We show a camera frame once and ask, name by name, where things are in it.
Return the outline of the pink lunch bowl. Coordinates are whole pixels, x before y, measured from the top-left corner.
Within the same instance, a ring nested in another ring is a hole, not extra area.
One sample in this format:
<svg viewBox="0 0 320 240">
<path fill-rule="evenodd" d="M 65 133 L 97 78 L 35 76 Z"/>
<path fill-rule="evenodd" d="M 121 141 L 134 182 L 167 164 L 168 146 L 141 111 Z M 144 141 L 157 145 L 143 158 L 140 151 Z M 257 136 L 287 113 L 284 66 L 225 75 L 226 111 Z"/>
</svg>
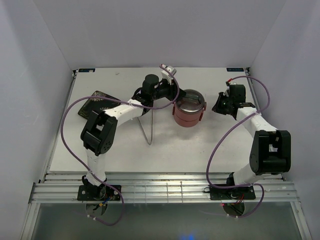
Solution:
<svg viewBox="0 0 320 240">
<path fill-rule="evenodd" d="M 174 115 L 173 118 L 174 118 L 175 122 L 179 126 L 184 127 L 184 128 L 194 127 L 200 121 L 199 118 L 196 118 L 196 119 L 181 119 L 177 115 Z"/>
<path fill-rule="evenodd" d="M 198 119 L 201 121 L 204 115 L 204 111 L 207 108 L 207 103 L 197 103 L 192 101 L 180 100 L 173 104 L 172 115 L 178 116 L 184 120 Z"/>
</svg>

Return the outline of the metal serving tongs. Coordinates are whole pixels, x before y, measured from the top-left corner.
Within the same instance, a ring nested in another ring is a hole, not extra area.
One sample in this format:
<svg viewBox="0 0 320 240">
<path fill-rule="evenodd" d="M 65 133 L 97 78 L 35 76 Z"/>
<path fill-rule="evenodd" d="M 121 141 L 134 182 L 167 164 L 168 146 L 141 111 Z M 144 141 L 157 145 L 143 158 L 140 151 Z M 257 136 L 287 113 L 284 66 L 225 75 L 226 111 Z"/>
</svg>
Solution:
<svg viewBox="0 0 320 240">
<path fill-rule="evenodd" d="M 154 133 L 154 130 L 153 130 L 154 111 L 150 110 L 145 115 L 138 117 L 137 122 L 142 132 L 142 135 L 144 137 L 144 140 L 149 146 L 151 146 L 153 143 L 153 133 Z"/>
</svg>

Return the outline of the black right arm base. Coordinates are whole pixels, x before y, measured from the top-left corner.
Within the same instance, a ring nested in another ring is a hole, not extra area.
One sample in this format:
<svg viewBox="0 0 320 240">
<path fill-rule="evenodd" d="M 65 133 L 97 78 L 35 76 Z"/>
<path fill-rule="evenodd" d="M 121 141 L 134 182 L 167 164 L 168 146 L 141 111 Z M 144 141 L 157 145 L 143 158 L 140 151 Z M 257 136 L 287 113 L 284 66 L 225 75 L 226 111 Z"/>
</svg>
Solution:
<svg viewBox="0 0 320 240">
<path fill-rule="evenodd" d="M 227 184 L 217 184 L 217 187 L 208 186 L 203 192 L 209 194 L 211 200 L 255 200 L 253 186 L 226 188 Z"/>
</svg>

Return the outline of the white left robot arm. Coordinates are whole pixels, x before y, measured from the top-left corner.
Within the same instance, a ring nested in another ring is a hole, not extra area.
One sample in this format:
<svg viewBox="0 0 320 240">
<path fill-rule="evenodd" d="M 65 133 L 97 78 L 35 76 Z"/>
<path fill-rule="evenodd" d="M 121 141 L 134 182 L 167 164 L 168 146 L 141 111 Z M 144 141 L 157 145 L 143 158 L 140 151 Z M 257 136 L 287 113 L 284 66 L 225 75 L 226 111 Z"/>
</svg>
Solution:
<svg viewBox="0 0 320 240">
<path fill-rule="evenodd" d="M 174 72 L 162 71 L 162 79 L 157 75 L 148 74 L 131 99 L 120 105 L 102 111 L 92 111 L 80 135 L 86 149 L 89 170 L 82 177 L 88 193 L 100 200 L 106 195 L 106 181 L 103 155 L 108 152 L 114 142 L 117 127 L 133 118 L 155 110 L 154 101 L 166 98 L 171 103 L 181 99 L 186 92 L 181 90 L 174 77 Z"/>
</svg>

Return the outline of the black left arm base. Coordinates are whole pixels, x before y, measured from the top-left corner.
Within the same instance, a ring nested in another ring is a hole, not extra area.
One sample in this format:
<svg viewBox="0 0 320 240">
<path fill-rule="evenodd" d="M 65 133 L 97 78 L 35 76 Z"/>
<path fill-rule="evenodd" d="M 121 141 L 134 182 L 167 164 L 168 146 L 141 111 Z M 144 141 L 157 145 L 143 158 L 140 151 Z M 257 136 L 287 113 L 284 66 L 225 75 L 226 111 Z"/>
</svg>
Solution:
<svg viewBox="0 0 320 240">
<path fill-rule="evenodd" d="M 78 188 L 77 201 L 120 201 L 121 197 L 119 193 L 113 188 L 103 186 L 85 186 L 81 185 Z"/>
</svg>

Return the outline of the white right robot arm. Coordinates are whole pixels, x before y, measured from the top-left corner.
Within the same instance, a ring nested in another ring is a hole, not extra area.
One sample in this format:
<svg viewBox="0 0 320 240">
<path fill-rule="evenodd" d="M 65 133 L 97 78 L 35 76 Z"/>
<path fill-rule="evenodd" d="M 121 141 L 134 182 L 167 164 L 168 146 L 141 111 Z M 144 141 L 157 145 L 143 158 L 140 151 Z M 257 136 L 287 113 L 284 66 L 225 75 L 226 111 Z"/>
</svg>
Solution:
<svg viewBox="0 0 320 240">
<path fill-rule="evenodd" d="M 220 92 L 212 111 L 232 116 L 253 137 L 248 164 L 226 180 L 225 191 L 230 198 L 237 199 L 244 193 L 244 186 L 265 175 L 287 173 L 291 169 L 291 134 L 268 123 L 255 105 L 246 101 L 244 85 L 232 84 Z"/>
</svg>

